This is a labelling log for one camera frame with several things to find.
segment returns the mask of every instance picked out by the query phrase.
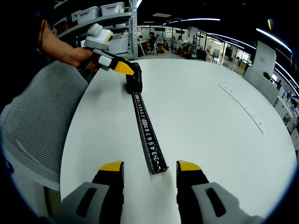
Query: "yellow tab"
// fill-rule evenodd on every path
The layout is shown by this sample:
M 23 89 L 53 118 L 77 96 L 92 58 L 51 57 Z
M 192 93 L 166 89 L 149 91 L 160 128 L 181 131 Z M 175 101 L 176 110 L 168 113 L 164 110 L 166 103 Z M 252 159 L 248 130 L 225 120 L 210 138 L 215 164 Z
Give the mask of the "yellow tab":
M 122 161 L 107 163 L 100 168 L 105 171 L 120 171 Z
M 118 62 L 114 71 L 126 75 L 134 75 L 134 71 L 124 62 Z
M 201 168 L 198 165 L 194 164 L 194 163 L 186 162 L 186 161 L 183 161 L 183 160 L 179 160 L 178 162 L 181 166 L 181 171 L 201 170 Z

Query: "human hand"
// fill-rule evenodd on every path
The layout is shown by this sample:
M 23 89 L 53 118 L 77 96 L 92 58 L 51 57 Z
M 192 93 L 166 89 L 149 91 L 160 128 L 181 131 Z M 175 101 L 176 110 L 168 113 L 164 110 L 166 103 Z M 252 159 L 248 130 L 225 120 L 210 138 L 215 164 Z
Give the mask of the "human hand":
M 86 48 L 74 48 L 72 50 L 71 59 L 72 65 L 78 67 L 83 61 L 90 58 L 93 52 Z
M 97 72 L 101 68 L 101 65 L 99 64 L 99 59 L 100 55 L 92 52 L 91 57 L 88 57 L 87 59 L 81 61 L 81 64 L 78 65 L 77 68 L 81 70 L 91 69 L 92 71 Z

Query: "black cable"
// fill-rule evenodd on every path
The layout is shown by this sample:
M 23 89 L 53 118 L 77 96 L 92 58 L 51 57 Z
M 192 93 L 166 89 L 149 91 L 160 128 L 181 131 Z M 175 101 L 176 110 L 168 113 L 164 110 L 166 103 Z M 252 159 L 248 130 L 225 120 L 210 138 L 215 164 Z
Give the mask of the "black cable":
M 42 35 L 41 35 L 41 42 L 40 42 L 41 52 L 43 52 L 43 31 L 45 29 L 45 25 L 46 25 L 46 20 L 43 21 L 43 28 L 42 28 Z

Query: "measuring tape blade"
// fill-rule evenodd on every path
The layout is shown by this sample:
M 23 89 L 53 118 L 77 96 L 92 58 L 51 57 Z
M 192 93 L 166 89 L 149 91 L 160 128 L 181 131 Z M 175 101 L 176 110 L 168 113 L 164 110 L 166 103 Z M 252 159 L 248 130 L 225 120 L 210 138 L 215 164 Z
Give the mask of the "measuring tape blade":
M 150 173 L 157 174 L 168 169 L 164 160 L 161 148 L 156 138 L 149 115 L 145 109 L 141 94 L 138 91 L 132 92 L 132 98 L 144 151 Z

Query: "white table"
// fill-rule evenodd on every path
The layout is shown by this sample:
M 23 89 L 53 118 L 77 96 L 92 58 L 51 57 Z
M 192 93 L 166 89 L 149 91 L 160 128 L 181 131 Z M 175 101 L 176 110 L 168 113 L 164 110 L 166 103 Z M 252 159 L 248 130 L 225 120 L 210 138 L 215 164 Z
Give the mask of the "white table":
M 214 63 L 184 59 L 138 63 L 142 97 L 168 171 L 149 174 L 132 98 L 124 89 L 125 76 L 100 70 L 67 135 L 61 198 L 91 182 L 105 163 L 123 160 L 121 223 L 179 224 L 176 161 L 185 160 L 201 166 L 210 182 L 236 196 L 249 215 L 269 214 L 291 179 L 296 157 L 286 127 L 266 98 L 242 77 Z M 263 122 L 265 134 L 220 84 L 238 93 Z

